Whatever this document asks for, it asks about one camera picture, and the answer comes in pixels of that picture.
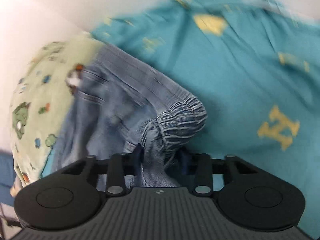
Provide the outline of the blue denim jeans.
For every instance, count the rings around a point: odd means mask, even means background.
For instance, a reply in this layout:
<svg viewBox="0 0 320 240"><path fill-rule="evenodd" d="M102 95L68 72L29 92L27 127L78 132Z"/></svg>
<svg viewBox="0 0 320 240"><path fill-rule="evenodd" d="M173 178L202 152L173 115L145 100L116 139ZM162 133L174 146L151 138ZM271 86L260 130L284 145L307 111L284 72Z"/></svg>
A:
<svg viewBox="0 0 320 240"><path fill-rule="evenodd" d="M87 155L108 159L144 149L132 187L176 187L167 174L177 149L207 118L202 102L170 78L121 49L106 44L84 68L80 86L53 146L51 171Z"/></svg>

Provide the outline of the green cartoon fleece blanket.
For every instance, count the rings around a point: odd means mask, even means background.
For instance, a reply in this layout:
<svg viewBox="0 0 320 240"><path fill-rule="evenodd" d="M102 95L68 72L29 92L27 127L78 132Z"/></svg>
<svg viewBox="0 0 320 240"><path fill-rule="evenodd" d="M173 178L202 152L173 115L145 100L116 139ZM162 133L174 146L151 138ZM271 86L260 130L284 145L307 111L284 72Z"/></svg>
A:
<svg viewBox="0 0 320 240"><path fill-rule="evenodd" d="M81 72L102 47L90 33L43 46L19 80L10 103L16 178L10 194L39 180L80 85Z"/></svg>

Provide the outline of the teal patterned bed sheet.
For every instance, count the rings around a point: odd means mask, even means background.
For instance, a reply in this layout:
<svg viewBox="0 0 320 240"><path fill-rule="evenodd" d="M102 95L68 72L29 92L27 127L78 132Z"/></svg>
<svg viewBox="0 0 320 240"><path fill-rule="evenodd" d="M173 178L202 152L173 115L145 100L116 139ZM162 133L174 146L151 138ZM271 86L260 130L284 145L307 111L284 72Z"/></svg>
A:
<svg viewBox="0 0 320 240"><path fill-rule="evenodd" d="M302 191L300 228L319 236L319 25L270 0L166 0L92 36L196 96L207 118L184 146L256 165Z"/></svg>

